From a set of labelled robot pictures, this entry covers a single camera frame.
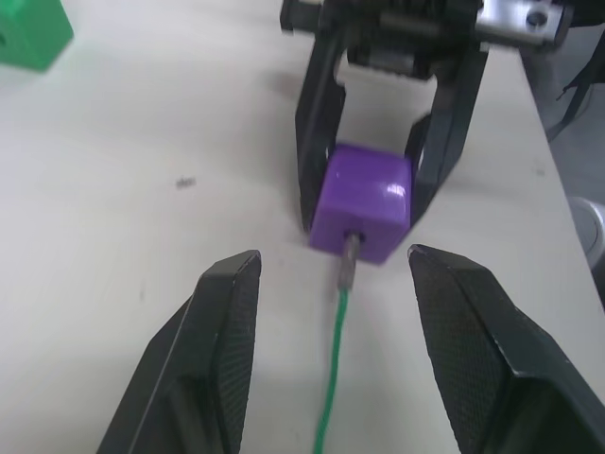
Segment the hole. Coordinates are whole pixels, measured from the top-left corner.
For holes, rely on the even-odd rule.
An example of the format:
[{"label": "hole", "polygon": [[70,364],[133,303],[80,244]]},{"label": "hole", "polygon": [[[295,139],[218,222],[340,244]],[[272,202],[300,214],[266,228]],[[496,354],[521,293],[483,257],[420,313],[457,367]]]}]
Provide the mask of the hole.
[{"label": "hole", "polygon": [[527,14],[527,23],[530,26],[540,27],[546,24],[548,17],[543,11],[533,10]]},{"label": "hole", "polygon": [[366,235],[362,234],[361,232],[354,232],[351,230],[347,230],[344,233],[344,238],[347,239],[349,237],[349,235],[359,235],[359,243],[363,244],[366,242]]}]

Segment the robotic arm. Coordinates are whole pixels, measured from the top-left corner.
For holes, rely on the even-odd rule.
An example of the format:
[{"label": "robotic arm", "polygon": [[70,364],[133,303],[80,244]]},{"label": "robotic arm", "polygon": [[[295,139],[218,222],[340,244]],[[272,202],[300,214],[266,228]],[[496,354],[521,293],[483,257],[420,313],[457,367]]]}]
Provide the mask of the robotic arm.
[{"label": "robotic arm", "polygon": [[345,88],[335,79],[349,64],[413,79],[437,79],[431,112],[412,127],[413,226],[462,153],[487,50],[483,43],[554,48],[571,9],[527,0],[285,0],[282,30],[315,34],[296,112],[302,224],[310,231],[328,162],[336,147]]}]

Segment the white object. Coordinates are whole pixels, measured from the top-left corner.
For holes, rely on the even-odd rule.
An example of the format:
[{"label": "white object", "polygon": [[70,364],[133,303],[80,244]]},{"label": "white object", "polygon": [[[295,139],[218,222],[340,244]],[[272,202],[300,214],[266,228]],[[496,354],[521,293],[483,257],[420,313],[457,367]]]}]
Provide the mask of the white object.
[{"label": "white object", "polygon": [[[263,255],[242,453],[310,452],[338,258],[299,221],[312,39],[279,0],[65,1],[43,76],[0,68],[0,452],[95,452],[147,342],[218,259]],[[342,65],[342,138],[403,150],[434,84]],[[177,189],[180,179],[196,184]],[[491,50],[462,158],[380,268],[359,264],[326,452],[456,453],[406,250],[489,267],[605,398],[605,317],[518,55]]]}]

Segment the black frame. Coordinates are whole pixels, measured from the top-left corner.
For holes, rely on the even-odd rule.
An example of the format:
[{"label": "black frame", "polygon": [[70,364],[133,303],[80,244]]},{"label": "black frame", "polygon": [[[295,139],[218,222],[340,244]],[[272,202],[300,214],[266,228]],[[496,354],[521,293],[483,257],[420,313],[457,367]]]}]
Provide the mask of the black frame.
[{"label": "black frame", "polygon": [[[487,52],[455,27],[443,33],[437,22],[426,21],[421,29],[410,29],[408,24],[398,24],[396,14],[371,15],[343,5],[338,0],[326,0],[322,5],[285,0],[282,6],[282,30],[315,34],[295,120],[302,226],[306,231],[311,229],[323,177],[336,145],[346,97],[345,88],[335,78],[337,65],[345,51],[351,64],[376,65],[371,57],[376,46],[416,56],[406,72],[381,69],[417,79],[433,75],[437,79],[431,114],[412,127],[406,146],[406,154],[414,163],[414,225],[462,154]],[[467,19],[474,20],[476,9],[474,15],[472,8],[469,11]],[[376,18],[385,26],[378,28]]]},{"label": "black frame", "polygon": [[97,454],[236,454],[251,382],[258,251],[216,262],[149,342]]},{"label": "black frame", "polygon": [[493,274],[410,249],[426,349],[462,454],[603,454],[605,408]]}]

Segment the dark speck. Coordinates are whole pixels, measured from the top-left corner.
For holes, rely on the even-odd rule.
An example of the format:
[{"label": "dark speck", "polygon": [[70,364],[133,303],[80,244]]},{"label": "dark speck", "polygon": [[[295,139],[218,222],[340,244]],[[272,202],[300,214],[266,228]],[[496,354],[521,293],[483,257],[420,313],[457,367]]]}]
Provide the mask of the dark speck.
[{"label": "dark speck", "polygon": [[189,187],[193,187],[196,185],[196,179],[195,177],[182,177],[179,178],[177,180],[177,189],[182,190],[182,189],[187,189]]}]

